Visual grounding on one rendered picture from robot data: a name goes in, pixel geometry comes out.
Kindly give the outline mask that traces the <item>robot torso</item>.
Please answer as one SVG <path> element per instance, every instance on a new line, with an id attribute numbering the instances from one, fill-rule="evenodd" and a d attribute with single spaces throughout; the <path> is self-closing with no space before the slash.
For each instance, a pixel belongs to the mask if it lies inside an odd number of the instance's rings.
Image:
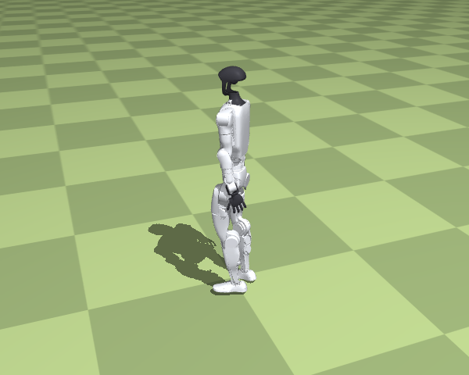
<path id="1" fill-rule="evenodd" d="M 231 127 L 232 135 L 232 156 L 231 161 L 234 163 L 232 175 L 234 182 L 237 184 L 238 189 L 242 188 L 246 181 L 247 171 L 246 167 L 243 166 L 242 160 L 240 159 L 248 151 L 249 146 L 249 125 L 250 125 L 250 108 L 249 104 L 245 99 L 245 104 L 232 105 L 232 100 L 225 102 L 220 111 L 223 109 L 232 109 L 234 122 Z M 228 104 L 230 102 L 230 104 Z M 227 104 L 226 104 L 227 103 Z M 220 112 L 219 111 L 219 112 Z M 223 145 L 220 143 L 220 147 Z M 223 178 L 223 175 L 222 175 Z"/>

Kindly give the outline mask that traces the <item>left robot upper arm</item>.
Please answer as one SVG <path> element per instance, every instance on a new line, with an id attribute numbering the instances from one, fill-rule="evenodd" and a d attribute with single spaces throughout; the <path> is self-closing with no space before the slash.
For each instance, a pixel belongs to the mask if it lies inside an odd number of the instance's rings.
<path id="1" fill-rule="evenodd" d="M 230 157 L 232 156 L 231 127 L 233 122 L 234 117 L 232 109 L 223 109 L 217 113 L 216 123 L 219 131 L 220 143 L 223 145 L 223 147 L 219 148 L 218 152 L 224 150 L 228 152 Z"/>

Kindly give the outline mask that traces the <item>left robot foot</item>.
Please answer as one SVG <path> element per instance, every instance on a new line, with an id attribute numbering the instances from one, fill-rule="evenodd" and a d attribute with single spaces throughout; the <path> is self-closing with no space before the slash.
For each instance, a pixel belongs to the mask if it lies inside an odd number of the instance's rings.
<path id="1" fill-rule="evenodd" d="M 220 284 L 214 284 L 213 290 L 216 292 L 225 292 L 225 293 L 246 292 L 247 291 L 246 283 L 243 280 L 239 280 L 238 282 L 239 282 L 238 285 L 232 285 L 231 280 L 220 283 Z"/>

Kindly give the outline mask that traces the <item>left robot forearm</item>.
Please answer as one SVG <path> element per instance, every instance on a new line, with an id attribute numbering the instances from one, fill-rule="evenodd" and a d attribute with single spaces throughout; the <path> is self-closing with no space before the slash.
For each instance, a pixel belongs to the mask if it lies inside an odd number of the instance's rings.
<path id="1" fill-rule="evenodd" d="M 220 161 L 220 168 L 222 169 L 223 182 L 227 185 L 229 192 L 237 191 L 235 185 L 235 179 L 232 176 L 234 163 L 231 161 L 231 158 L 228 152 L 222 150 L 217 154 L 217 158 Z"/>

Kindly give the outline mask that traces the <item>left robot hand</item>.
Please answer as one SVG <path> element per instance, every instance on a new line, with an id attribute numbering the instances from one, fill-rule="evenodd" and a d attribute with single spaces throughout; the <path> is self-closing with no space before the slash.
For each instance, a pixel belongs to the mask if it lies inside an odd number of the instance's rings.
<path id="1" fill-rule="evenodd" d="M 239 210 L 238 206 L 240 206 L 241 211 L 242 211 L 243 210 L 242 204 L 244 205 L 245 208 L 246 208 L 246 204 L 244 203 L 243 197 L 238 193 L 238 187 L 237 187 L 236 183 L 235 183 L 235 185 L 236 185 L 237 191 L 234 191 L 233 194 L 230 194 L 230 192 L 227 188 L 227 185 L 226 185 L 227 193 L 228 193 L 228 195 L 231 195 L 231 198 L 229 198 L 229 203 L 228 203 L 228 206 L 227 206 L 227 210 L 229 210 L 230 205 L 232 205 L 233 213 L 236 213 L 235 212 L 235 207 L 237 209 L 237 212 L 239 213 L 240 210 Z"/>

